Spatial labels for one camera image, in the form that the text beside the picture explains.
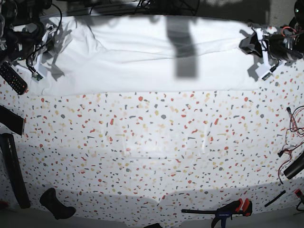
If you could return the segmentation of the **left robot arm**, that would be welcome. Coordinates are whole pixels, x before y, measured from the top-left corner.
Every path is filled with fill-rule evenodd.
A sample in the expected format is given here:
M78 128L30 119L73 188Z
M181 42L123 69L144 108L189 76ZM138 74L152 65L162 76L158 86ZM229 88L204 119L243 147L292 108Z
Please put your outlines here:
M267 80L279 67L304 58L304 2L294 4L294 18L280 28L251 26L253 34L241 40L239 48L246 54L262 58L255 70Z

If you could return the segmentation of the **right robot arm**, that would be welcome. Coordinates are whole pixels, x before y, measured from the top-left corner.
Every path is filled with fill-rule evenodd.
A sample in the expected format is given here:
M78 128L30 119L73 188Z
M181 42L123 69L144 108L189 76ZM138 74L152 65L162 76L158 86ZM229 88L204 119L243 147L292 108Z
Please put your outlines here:
M59 11L58 25L44 24L40 15L51 7ZM55 45L62 23L61 9L51 0L2 0L0 2L0 68L13 72L11 64L25 61L37 81L46 76L35 69L43 53Z

